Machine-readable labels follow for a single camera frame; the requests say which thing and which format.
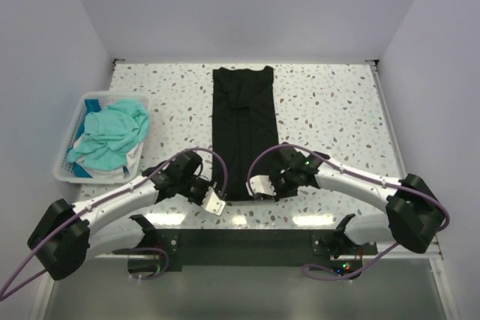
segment white cloth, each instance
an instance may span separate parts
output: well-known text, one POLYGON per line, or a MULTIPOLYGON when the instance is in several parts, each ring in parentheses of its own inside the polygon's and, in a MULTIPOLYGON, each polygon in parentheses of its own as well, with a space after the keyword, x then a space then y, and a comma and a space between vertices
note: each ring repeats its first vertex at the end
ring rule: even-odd
MULTIPOLYGON (((80 136, 80 138, 78 138, 75 143, 73 144, 73 147, 76 148, 80 142, 82 141, 82 137, 83 135, 80 136)), ((134 170, 134 167, 135 167, 135 164, 137 163, 136 162, 136 158, 137 158, 137 152, 138 152, 138 148, 140 146, 140 144, 142 144, 141 142, 139 142, 135 148, 133 148, 132 150, 130 150, 128 153, 127 153, 127 163, 118 168, 118 169, 115 169, 115 170, 112 170, 111 172, 103 172, 101 170, 96 170, 96 169, 90 169, 90 168, 87 168, 83 165, 83 161, 85 160, 85 157, 80 157, 76 163, 78 165, 80 165, 92 178, 96 178, 96 179, 99 179, 99 178, 102 178, 102 179, 118 179, 118 178, 124 178, 125 177, 125 172, 124 172, 124 168, 127 168, 128 172, 131 174, 132 171, 134 170)))

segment folded black clothing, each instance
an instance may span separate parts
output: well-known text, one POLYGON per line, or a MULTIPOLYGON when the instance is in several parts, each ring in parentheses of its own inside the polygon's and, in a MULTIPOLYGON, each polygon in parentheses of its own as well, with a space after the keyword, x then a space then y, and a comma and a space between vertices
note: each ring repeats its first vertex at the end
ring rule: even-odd
MULTIPOLYGON (((251 199, 246 188, 248 168, 267 148, 278 144, 273 101, 273 68, 213 70, 213 150, 229 172, 226 200, 251 199)), ((268 175, 271 157, 255 167, 253 175, 268 175)), ((213 162, 212 178, 223 181, 221 165, 213 162)))

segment white laundry basket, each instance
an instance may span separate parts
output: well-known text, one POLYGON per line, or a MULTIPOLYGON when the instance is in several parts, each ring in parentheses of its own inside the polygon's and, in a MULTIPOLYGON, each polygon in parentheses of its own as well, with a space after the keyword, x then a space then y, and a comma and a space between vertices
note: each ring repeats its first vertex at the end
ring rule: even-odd
POLYGON ((68 183, 76 184, 124 184, 137 176, 138 166, 140 164, 140 156, 142 155, 143 142, 139 145, 136 152, 135 165, 132 173, 128 176, 119 176, 118 178, 109 179, 94 179, 94 178, 78 178, 74 174, 74 167, 72 163, 67 163, 68 149, 72 148, 75 143, 77 131, 86 116, 85 99, 98 99, 102 109, 105 106, 113 104, 122 99, 138 100, 147 110, 149 110, 149 96, 147 94, 137 92, 115 92, 115 91, 93 91, 82 96, 75 108, 72 121, 68 126, 67 133, 63 143, 61 144, 58 158, 53 168, 53 176, 59 181, 66 181, 68 183))

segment white wall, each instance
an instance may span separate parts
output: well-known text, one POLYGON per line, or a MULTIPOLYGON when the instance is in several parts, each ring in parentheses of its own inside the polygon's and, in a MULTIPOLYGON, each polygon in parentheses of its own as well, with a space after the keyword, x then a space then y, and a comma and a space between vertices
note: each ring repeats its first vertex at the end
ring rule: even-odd
MULTIPOLYGON (((0 0, 1 284, 47 206, 72 194, 52 176, 57 148, 80 95, 106 88, 110 70, 80 0, 0 0)), ((38 283, 0 303, 0 319, 27 319, 38 283)))
POLYGON ((440 235, 462 319, 480 313, 479 0, 415 0, 379 64, 411 172, 451 212, 440 235))
POLYGON ((141 61, 364 61, 413 0, 82 0, 106 49, 141 61))

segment speckled table surface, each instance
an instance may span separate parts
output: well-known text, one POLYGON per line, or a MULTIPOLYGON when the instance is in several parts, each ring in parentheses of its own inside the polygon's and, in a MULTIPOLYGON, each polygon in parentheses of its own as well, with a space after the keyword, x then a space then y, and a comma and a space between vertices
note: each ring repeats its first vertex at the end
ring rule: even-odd
MULTIPOLYGON (((304 145, 380 175, 399 176, 371 68, 359 64, 269 64, 279 141, 304 145)), ((211 148, 212 70, 259 64, 117 64, 113 91, 151 95, 151 130, 139 170, 193 146, 211 148)), ((201 154, 210 176, 212 159, 201 154)), ((111 186, 85 185, 80 199, 111 186)), ((206 213, 176 196, 136 213, 157 226, 182 229, 331 229, 347 214, 377 209, 340 193, 301 189, 295 198, 229 203, 222 216, 206 213)))

